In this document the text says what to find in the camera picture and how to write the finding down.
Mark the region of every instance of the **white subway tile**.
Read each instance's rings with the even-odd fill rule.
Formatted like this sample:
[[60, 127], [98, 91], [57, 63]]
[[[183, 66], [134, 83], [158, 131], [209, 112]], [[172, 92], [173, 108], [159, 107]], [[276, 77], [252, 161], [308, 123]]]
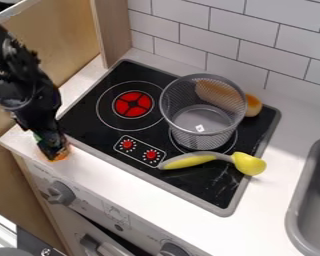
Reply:
[[236, 59], [239, 40], [199, 28], [180, 25], [180, 43]]
[[136, 31], [131, 31], [133, 47], [153, 53], [153, 37]]
[[179, 62], [205, 69], [205, 52], [155, 38], [155, 53]]
[[319, 31], [320, 4], [302, 0], [247, 0], [246, 14]]
[[130, 27], [152, 36], [179, 42], [179, 24], [147, 14], [129, 11]]
[[190, 1], [233, 11], [233, 12], [243, 12], [245, 0], [190, 0]]
[[269, 70], [303, 78], [308, 58], [270, 47], [241, 41], [239, 60]]
[[270, 72], [266, 89], [320, 106], [320, 85]]
[[264, 88], [267, 70], [213, 54], [208, 55], [207, 71], [236, 83], [244, 91], [255, 93]]
[[306, 80], [320, 84], [320, 61], [312, 60], [307, 72]]
[[153, 0], [154, 15], [186, 23], [200, 28], [208, 28], [209, 8], [182, 0]]
[[135, 11], [151, 13], [151, 0], [128, 0], [128, 8]]
[[320, 34], [281, 26], [276, 47], [320, 59]]
[[212, 9], [210, 30], [274, 46], [279, 25], [274, 22]]

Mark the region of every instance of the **toy stove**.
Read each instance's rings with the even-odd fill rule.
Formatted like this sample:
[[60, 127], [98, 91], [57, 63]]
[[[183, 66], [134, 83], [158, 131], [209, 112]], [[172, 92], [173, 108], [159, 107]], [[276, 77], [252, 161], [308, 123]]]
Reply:
[[[60, 119], [60, 125], [79, 148], [217, 215], [229, 216], [249, 182], [232, 164], [213, 161], [174, 171], [156, 168], [165, 159], [190, 152], [175, 142], [159, 110], [162, 90], [175, 79], [122, 61]], [[245, 118], [216, 151], [260, 157], [279, 117], [277, 110], [265, 106], [257, 117]]]

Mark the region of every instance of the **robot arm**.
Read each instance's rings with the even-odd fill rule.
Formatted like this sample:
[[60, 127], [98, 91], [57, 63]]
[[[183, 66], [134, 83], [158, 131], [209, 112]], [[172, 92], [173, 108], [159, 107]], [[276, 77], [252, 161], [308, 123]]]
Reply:
[[55, 119], [61, 97], [39, 63], [35, 52], [28, 51], [0, 26], [0, 105], [23, 130], [33, 131], [49, 160], [59, 160], [68, 153]]

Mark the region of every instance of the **red knob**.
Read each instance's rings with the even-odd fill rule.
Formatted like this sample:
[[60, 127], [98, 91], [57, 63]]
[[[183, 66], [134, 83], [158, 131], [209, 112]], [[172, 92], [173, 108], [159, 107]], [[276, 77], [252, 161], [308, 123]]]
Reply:
[[134, 146], [134, 142], [130, 141], [130, 140], [125, 140], [122, 142], [122, 147], [124, 149], [131, 149]]
[[150, 150], [146, 153], [146, 157], [148, 160], [155, 160], [158, 156], [158, 153], [156, 151]]

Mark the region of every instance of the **red heating element graphic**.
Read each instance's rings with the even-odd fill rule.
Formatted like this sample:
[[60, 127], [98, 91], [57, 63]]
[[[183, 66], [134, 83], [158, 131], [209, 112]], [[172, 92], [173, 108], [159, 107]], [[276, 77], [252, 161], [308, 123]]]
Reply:
[[115, 111], [120, 116], [137, 118], [146, 115], [152, 109], [151, 97], [140, 91], [126, 92], [115, 100]]

